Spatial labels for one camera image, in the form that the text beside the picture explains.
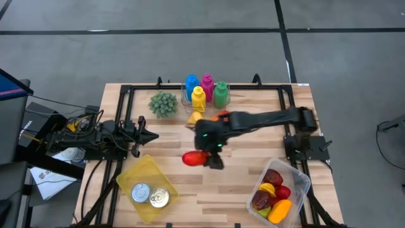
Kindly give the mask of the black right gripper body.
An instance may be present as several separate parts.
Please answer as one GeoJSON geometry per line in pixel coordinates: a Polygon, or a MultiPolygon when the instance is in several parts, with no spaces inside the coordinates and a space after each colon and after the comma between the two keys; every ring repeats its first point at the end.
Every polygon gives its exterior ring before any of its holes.
{"type": "Polygon", "coordinates": [[[228,122],[224,120],[198,120],[194,126],[194,147],[197,150],[218,154],[227,144],[225,134],[228,132],[228,122]]]}

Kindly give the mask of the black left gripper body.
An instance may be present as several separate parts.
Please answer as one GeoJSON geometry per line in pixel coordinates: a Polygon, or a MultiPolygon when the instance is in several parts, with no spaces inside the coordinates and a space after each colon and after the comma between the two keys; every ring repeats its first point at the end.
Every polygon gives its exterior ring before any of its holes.
{"type": "Polygon", "coordinates": [[[139,147],[146,144],[146,135],[145,133],[146,120],[144,116],[140,116],[138,119],[138,127],[135,126],[135,123],[131,120],[122,120],[121,121],[121,130],[123,135],[135,143],[130,152],[132,156],[138,158],[140,156],[139,147]]]}

